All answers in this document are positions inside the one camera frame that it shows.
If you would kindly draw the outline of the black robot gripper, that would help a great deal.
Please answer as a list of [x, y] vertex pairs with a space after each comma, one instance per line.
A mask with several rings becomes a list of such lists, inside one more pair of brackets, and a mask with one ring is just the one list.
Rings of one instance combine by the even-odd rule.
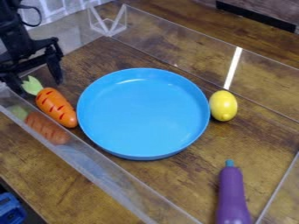
[[27, 93], [22, 87], [23, 81], [18, 74], [39, 65], [46, 64], [51, 71], [56, 84], [63, 82], [62, 57], [63, 52], [56, 37], [34, 40], [26, 26], [30, 26], [18, 12], [19, 9], [35, 9], [34, 6], [22, 5], [23, 0], [0, 0], [0, 39], [7, 51], [0, 54], [0, 81], [26, 97]]

